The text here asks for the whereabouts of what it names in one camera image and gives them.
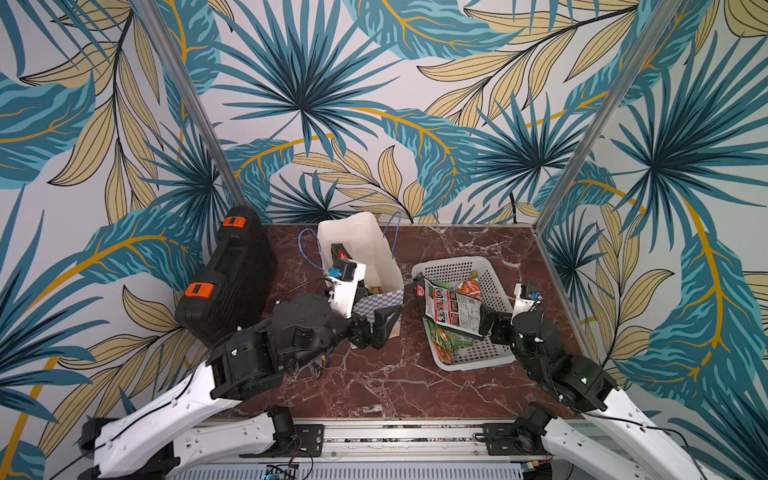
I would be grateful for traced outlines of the white plastic basket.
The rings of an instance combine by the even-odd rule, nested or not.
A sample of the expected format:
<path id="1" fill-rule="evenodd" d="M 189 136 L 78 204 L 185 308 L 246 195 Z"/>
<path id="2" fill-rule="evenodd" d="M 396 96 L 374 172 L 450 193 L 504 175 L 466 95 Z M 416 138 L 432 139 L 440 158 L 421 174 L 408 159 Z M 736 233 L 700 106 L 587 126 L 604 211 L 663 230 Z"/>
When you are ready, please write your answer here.
<path id="1" fill-rule="evenodd" d="M 513 305 L 510 303 L 510 298 L 504 291 L 492 264 L 483 257 L 463 256 L 418 263 L 412 267 L 411 276 L 423 274 L 430 281 L 459 286 L 470 277 L 472 272 L 478 274 L 477 280 L 483 302 L 495 310 L 511 313 Z M 475 341 L 470 347 L 458 349 L 453 354 L 453 362 L 450 364 L 440 359 L 438 349 L 431 340 L 429 340 L 429 347 L 437 367 L 448 372 L 492 368 L 512 364 L 515 361 L 515 356 L 508 346 L 493 344 L 489 339 Z"/>

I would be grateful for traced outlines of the dark packet with label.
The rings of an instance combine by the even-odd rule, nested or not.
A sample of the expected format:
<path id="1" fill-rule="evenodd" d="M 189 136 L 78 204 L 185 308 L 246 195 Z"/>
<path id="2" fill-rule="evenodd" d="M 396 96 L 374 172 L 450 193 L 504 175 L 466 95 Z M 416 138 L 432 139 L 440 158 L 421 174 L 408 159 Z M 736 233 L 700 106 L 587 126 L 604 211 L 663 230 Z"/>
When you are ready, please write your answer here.
<path id="1" fill-rule="evenodd" d="M 419 312 L 424 319 L 465 335 L 477 338 L 483 336 L 483 304 L 480 300 L 441 287 L 423 275 L 414 278 L 413 288 Z"/>

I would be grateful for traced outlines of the dark green red packet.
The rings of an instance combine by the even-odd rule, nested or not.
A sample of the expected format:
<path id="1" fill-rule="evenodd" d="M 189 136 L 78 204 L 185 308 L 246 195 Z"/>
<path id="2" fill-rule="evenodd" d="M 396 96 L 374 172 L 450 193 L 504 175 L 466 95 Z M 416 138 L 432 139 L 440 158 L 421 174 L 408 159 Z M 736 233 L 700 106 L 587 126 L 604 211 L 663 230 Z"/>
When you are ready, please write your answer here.
<path id="1" fill-rule="evenodd" d="M 342 243 L 333 243 L 331 245 L 332 263 L 334 266 L 348 264 L 353 262 L 351 255 Z"/>

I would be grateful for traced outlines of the blue checkered paper bag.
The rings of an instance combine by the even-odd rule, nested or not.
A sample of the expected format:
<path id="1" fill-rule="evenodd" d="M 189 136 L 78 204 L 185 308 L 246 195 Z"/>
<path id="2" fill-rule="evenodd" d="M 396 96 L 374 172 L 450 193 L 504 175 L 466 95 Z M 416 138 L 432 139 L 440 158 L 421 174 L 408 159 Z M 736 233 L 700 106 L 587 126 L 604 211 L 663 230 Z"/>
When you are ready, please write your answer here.
<path id="1" fill-rule="evenodd" d="M 404 307 L 404 280 L 394 258 L 397 241 L 387 239 L 387 229 L 379 225 L 373 214 L 362 212 L 341 220 L 322 221 L 312 233 L 320 254 L 318 267 L 323 271 L 330 290 L 331 282 L 326 277 L 333 266 L 333 243 L 342 243 L 353 260 L 366 265 L 365 278 L 359 283 L 352 314 L 372 322 L 376 309 L 395 305 Z M 398 332 L 399 322 L 390 337 Z"/>

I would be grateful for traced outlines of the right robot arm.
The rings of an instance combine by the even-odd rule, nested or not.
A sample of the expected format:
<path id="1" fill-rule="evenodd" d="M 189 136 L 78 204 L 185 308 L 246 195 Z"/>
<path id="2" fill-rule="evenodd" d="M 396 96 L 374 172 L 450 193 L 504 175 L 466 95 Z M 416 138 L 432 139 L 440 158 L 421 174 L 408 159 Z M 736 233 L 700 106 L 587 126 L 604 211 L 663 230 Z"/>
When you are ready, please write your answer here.
<path id="1" fill-rule="evenodd" d="M 481 309 L 481 334 L 511 348 L 528 377 L 547 394 L 608 434 L 623 453 L 579 433 L 550 409 L 530 403 L 513 423 L 486 424 L 490 455 L 547 455 L 595 479 L 715 479 L 685 437 L 656 425 L 588 357 L 566 351 L 557 326 L 540 312 Z"/>

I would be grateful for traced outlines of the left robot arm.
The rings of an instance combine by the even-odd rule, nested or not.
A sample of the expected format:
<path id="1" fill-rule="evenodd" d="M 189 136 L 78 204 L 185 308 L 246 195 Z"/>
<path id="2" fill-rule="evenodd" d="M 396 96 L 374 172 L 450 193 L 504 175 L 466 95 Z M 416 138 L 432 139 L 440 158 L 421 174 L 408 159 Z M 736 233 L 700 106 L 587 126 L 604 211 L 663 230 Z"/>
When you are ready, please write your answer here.
<path id="1" fill-rule="evenodd" d="M 372 320 L 344 315 L 316 294 L 277 305 L 270 319 L 233 334 L 156 400 L 121 419 L 88 421 L 80 448 L 93 465 L 81 478 L 170 479 L 214 460 L 289 453 L 297 434 L 285 407 L 228 425 L 202 423 L 279 388 L 285 375 L 322 363 L 345 342 L 382 348 L 402 312 L 392 306 L 375 311 Z"/>

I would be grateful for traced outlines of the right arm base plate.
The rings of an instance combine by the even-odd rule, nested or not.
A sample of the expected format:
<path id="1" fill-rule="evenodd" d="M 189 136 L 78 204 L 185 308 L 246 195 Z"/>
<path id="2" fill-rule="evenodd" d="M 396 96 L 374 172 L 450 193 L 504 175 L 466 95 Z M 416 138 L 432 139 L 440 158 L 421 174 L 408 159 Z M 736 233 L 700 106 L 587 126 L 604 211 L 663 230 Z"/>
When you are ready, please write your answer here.
<path id="1" fill-rule="evenodd" d="M 474 439 L 482 443 L 489 456 L 551 456 L 544 446 L 543 428 L 518 423 L 485 423 Z"/>

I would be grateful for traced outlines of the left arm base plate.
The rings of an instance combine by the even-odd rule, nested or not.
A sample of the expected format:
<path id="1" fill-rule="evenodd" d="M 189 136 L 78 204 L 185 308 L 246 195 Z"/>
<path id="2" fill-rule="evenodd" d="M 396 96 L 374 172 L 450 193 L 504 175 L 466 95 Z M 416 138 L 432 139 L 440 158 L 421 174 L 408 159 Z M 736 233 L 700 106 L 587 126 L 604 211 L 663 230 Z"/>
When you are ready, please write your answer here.
<path id="1" fill-rule="evenodd" d="M 298 424 L 289 446 L 282 452 L 283 458 L 319 458 L 323 453 L 325 425 Z"/>

